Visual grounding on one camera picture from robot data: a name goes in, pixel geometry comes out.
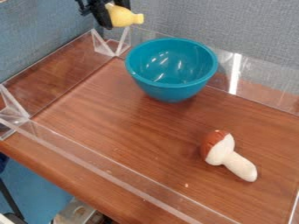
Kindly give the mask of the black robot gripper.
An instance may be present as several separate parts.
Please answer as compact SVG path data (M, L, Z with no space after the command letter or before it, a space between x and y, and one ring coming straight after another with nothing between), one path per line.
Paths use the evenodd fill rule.
M109 14L107 4L115 4L131 9L130 0L75 0L79 4L79 12L82 15L92 13L102 27L111 30L114 28L111 17Z

